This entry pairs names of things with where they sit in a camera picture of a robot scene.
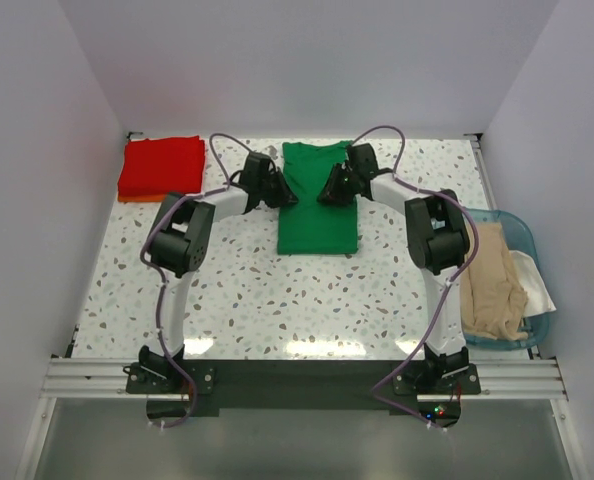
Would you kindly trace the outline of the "green t shirt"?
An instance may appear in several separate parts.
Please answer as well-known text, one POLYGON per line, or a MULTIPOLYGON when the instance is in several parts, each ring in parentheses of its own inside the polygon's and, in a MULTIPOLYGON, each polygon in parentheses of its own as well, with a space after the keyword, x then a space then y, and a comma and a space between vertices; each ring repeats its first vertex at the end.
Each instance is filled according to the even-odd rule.
POLYGON ((347 141, 315 146, 282 145, 283 174, 298 203, 280 209, 277 253, 344 255, 358 251, 357 203, 327 206, 318 202, 333 167, 346 159, 347 141))

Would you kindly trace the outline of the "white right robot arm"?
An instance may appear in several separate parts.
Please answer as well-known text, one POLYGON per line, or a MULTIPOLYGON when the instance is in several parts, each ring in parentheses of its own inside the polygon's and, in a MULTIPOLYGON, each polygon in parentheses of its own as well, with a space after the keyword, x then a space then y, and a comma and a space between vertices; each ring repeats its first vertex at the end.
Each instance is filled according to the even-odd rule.
POLYGON ((422 273, 432 314, 418 345, 427 362, 422 379, 429 390, 446 392, 469 366, 458 285, 478 251, 474 221, 453 191, 415 186, 392 169, 379 167, 368 143, 346 148, 346 160, 333 166, 317 201, 347 206, 357 196, 386 205, 405 218, 409 256, 422 273))

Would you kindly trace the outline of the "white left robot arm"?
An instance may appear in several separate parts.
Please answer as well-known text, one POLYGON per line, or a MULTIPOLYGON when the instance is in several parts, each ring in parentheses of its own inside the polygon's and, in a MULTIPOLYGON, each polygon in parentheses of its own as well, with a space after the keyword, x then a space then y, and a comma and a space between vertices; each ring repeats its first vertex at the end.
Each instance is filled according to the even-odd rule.
POLYGON ((258 152, 248 154, 237 181, 204 194, 171 192, 161 202, 140 252, 140 260, 155 269, 162 281, 155 333, 138 354, 140 367, 160 391, 173 392, 184 380, 181 360, 188 291, 206 258, 213 224, 247 214, 260 203, 280 208, 293 206, 298 199, 272 158, 258 152))

